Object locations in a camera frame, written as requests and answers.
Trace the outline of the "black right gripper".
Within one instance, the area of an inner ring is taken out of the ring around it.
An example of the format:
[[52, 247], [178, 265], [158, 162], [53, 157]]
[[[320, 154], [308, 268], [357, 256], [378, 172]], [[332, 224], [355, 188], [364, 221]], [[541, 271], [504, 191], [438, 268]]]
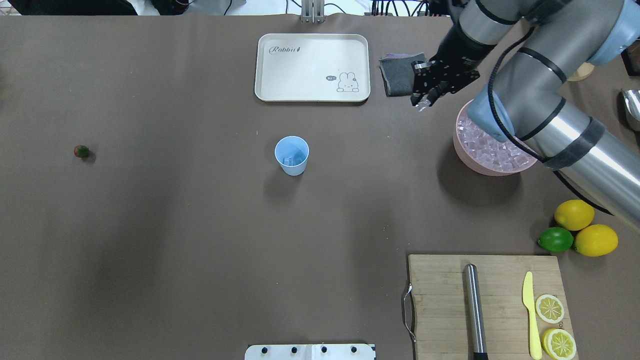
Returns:
[[430, 109], [439, 98], [457, 93], [480, 77], [477, 70], [454, 69], [439, 60], [412, 61], [411, 68], [414, 79], [410, 101], [412, 107], [419, 105], [419, 112]]

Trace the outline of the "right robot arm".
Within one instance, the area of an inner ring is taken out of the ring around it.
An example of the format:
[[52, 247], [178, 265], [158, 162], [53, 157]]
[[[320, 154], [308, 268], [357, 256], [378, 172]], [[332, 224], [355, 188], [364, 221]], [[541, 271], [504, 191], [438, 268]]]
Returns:
[[639, 230], [639, 156], [558, 90], [582, 64], [604, 65], [639, 36], [633, 0], [471, 0], [437, 53], [411, 64], [411, 102], [434, 105], [478, 78], [477, 66], [525, 19], [530, 28], [467, 109], [500, 141], [523, 142], [566, 186], [575, 185]]

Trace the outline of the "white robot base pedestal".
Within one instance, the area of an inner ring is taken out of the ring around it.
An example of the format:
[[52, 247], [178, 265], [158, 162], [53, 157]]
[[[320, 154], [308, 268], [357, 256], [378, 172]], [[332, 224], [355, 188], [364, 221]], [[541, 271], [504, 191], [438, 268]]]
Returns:
[[254, 344], [245, 360], [376, 360], [376, 347], [366, 343]]

